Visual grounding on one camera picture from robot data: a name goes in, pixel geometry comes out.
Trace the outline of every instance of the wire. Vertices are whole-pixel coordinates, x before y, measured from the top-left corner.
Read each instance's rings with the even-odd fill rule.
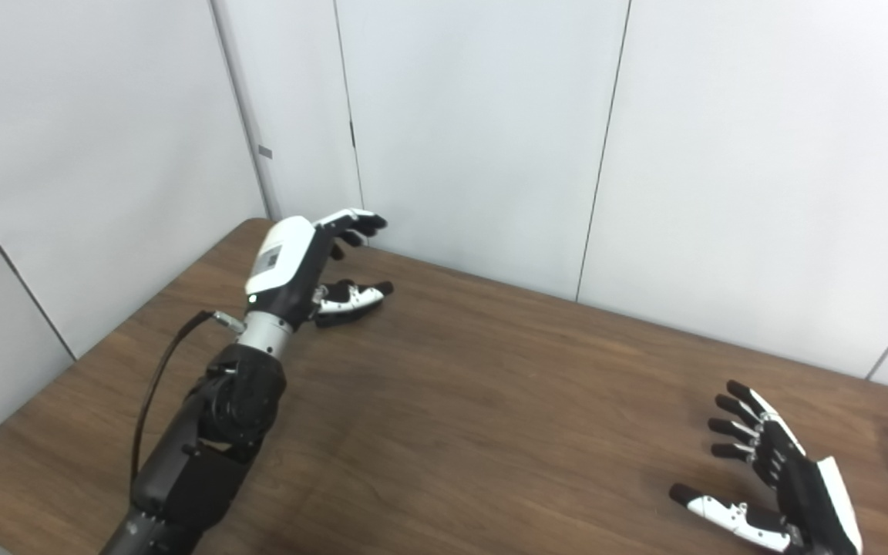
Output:
[[[156,386],[160,383],[160,378],[163,377],[163,370],[167,369],[167,362],[170,361],[170,356],[173,355],[173,351],[176,350],[177,345],[183,341],[183,338],[187,337],[191,331],[194,331],[194,328],[200,326],[201,323],[204,323],[204,320],[207,320],[211,316],[213,316],[213,312],[208,312],[207,310],[201,310],[194,315],[186,324],[183,324],[183,327],[177,331],[173,340],[170,341],[170,344],[166,346],[166,351],[163,352],[163,357],[160,358],[160,363],[156,365],[156,370],[153,372],[153,377],[149,380],[149,388],[146,389],[146,396],[143,397],[142,400],[142,408],[139,409],[139,417],[136,419],[136,429],[133,435],[133,459],[131,459],[129,463],[129,491],[133,491],[133,483],[135,482],[136,475],[139,474],[139,443],[142,442],[142,429],[146,425],[146,415],[149,414],[149,405],[153,401],[153,394],[156,393]]]

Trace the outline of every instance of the robot finger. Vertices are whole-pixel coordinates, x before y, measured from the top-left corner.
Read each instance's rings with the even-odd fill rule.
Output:
[[[792,535],[782,514],[746,503],[735,505],[684,484],[674,484],[670,488],[670,499],[743,540],[779,553],[787,553],[792,548]]]
[[[351,228],[366,237],[374,237],[379,231],[379,228],[373,225],[363,224],[361,221],[356,221]]]
[[[324,285],[327,294],[321,299],[318,315],[355,312],[379,304],[392,293],[390,281],[375,285],[356,285],[354,281],[341,280],[337,284]]]
[[[739,442],[751,443],[751,445],[754,445],[759,439],[759,434],[754,429],[747,428],[746,425],[739,424],[739,422],[730,421],[730,419],[708,419],[708,429],[712,432],[732,436],[732,438],[736,438]]]
[[[750,463],[755,458],[755,449],[741,443],[715,443],[711,446],[711,454],[718,458],[735,458]]]
[[[348,245],[351,245],[353,247],[361,247],[362,244],[365,243],[365,240],[362,239],[361,236],[359,236],[354,231],[351,231],[350,229],[349,231],[345,231],[338,236],[341,237],[342,241],[348,243]]]
[[[743,401],[719,394],[718,396],[715,396],[715,404],[718,405],[721,410],[732,413],[742,419],[744,424],[749,426],[749,428],[754,429],[756,426],[762,424],[761,419],[759,419],[752,409],[743,403]]]
[[[389,225],[389,222],[385,221],[384,217],[381,217],[379,214],[375,214],[375,212],[369,212],[367,210],[359,210],[358,211],[358,222],[367,227],[372,227],[375,229],[383,229],[385,226]]]
[[[755,393],[750,387],[736,382],[734,379],[728,380],[726,385],[728,392],[748,406],[758,419],[765,419],[767,415],[775,415],[776,409],[767,403],[760,394]]]

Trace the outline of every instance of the brown table surface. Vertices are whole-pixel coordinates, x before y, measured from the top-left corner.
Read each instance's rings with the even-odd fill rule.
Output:
[[[240,314],[268,228],[240,225],[0,425],[4,548],[108,540],[155,362],[197,310]],[[374,249],[325,277],[397,292],[293,340],[281,414],[198,553],[758,553],[667,496],[683,481],[774,506],[744,464],[708,454],[712,398],[735,378],[810,456],[838,458],[866,553],[888,554],[888,387]],[[205,324],[177,350],[144,453],[229,340]]]

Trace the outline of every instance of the robotic arm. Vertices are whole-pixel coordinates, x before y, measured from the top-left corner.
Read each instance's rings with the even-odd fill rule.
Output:
[[[670,497],[692,513],[772,551],[787,555],[860,555],[859,524],[834,457],[814,462],[786,422],[755,391],[728,383],[735,398],[718,395],[718,407],[741,422],[709,419],[712,432],[738,443],[716,443],[711,454],[749,464],[776,492],[779,512],[709,496],[674,484]]]
[[[363,236],[384,227],[385,219],[365,210],[341,210],[313,224],[286,218],[258,251],[244,320],[204,312],[184,326],[160,368],[205,319],[225,324],[237,337],[209,363],[138,474],[133,457],[130,508],[102,555],[186,555],[219,523],[276,419],[286,389],[279,359],[293,334],[310,320],[318,327],[355,321],[391,294],[388,282],[318,284],[328,256],[345,256],[335,238],[359,246]]]

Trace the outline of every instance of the black forearm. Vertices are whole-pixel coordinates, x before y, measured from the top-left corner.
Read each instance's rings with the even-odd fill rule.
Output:
[[[190,555],[203,534],[130,506],[101,555]]]

